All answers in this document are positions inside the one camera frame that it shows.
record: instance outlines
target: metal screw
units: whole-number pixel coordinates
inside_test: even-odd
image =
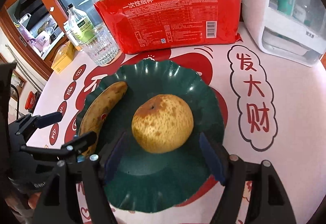
[[[270,167],[272,164],[271,164],[271,162],[270,161],[268,161],[268,160],[264,160],[263,161],[263,166],[265,166],[265,167]]]
[[[229,156],[229,158],[230,158],[230,160],[231,160],[232,162],[236,162],[236,161],[239,159],[239,157],[238,157],[237,155],[235,155],[235,154],[231,154],[231,155]]]
[[[89,156],[89,159],[94,162],[94,161],[97,161],[98,160],[98,155],[97,154],[93,154],[91,156]]]
[[[59,167],[62,167],[62,166],[64,166],[65,165],[65,161],[58,161],[57,162],[57,165],[59,166]]]

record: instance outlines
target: spotted yellow pear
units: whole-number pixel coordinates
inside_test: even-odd
[[[154,96],[135,112],[131,130],[138,144],[150,153],[164,153],[182,146],[194,127],[188,104],[172,94]]]

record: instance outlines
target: red plastic bag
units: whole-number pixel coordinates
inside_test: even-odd
[[[95,7],[127,54],[191,45],[230,44],[241,0],[102,0]]]

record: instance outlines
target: green plate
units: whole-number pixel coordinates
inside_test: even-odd
[[[128,147],[123,154],[114,179],[104,186],[110,203],[124,210],[158,212],[180,204],[195,194],[210,175],[199,147],[198,133],[210,134],[223,141],[224,125],[217,99],[211,88],[192,69],[165,60],[143,59],[135,65],[124,65],[104,77],[98,88],[85,99],[84,109],[76,119],[80,123],[97,96],[115,82],[126,81],[128,89],[108,114],[99,135],[96,153],[106,142],[125,128]],[[194,129],[180,148],[151,154],[143,150],[131,133],[135,111],[158,94],[174,94],[190,106]]]

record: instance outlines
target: glass cup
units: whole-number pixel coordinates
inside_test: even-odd
[[[80,46],[98,66],[108,64],[118,54],[118,45],[104,23],[94,27],[93,34],[94,39]]]

